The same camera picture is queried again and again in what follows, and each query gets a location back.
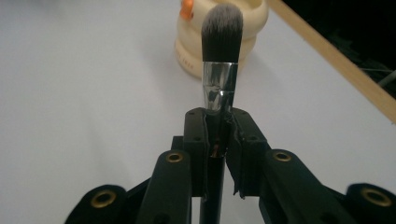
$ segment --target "wooden table edge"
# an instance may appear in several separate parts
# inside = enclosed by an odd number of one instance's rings
[[[306,40],[347,81],[361,92],[390,121],[396,123],[396,100],[365,75],[358,66],[319,34],[281,0],[267,0],[269,7]]]

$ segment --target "clamp jaw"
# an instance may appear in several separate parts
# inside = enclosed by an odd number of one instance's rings
[[[265,223],[396,223],[396,196],[370,184],[349,186],[346,194],[329,189],[314,177],[299,158],[283,149],[271,149],[252,117],[233,108],[228,119],[225,160],[241,198],[260,197]],[[191,197],[203,202],[221,198],[213,191],[211,172],[222,175],[223,163],[209,156],[205,110],[186,113],[184,135],[174,136],[171,150],[159,158],[148,180],[126,191],[104,185],[89,191],[66,224],[191,223]],[[220,210],[220,202],[206,208]],[[200,223],[218,223],[203,212]]]

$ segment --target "makeup brush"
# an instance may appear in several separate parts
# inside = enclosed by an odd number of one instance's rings
[[[229,135],[227,117],[233,107],[242,31],[242,13],[231,4],[212,8],[202,26],[205,121],[210,147],[200,224],[216,224],[220,220],[224,155]]]
[[[203,22],[203,89],[209,139],[221,138],[224,117],[233,106],[242,32],[242,13],[232,4],[219,4],[212,8]],[[223,146],[213,141],[211,157],[223,156],[224,152],[218,152],[223,151],[219,149]]]

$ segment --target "cream container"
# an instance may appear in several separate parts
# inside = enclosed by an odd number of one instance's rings
[[[203,72],[201,27],[207,12],[217,4],[230,3],[239,7],[244,29],[239,53],[239,70],[256,43],[257,33],[268,19],[265,0],[182,0],[177,19],[175,51],[180,65],[189,74],[201,78]]]

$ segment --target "yellow object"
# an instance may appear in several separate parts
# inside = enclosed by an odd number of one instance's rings
[[[180,10],[180,17],[186,21],[192,19],[192,7],[194,5],[194,0],[183,0],[181,1],[181,10]]]

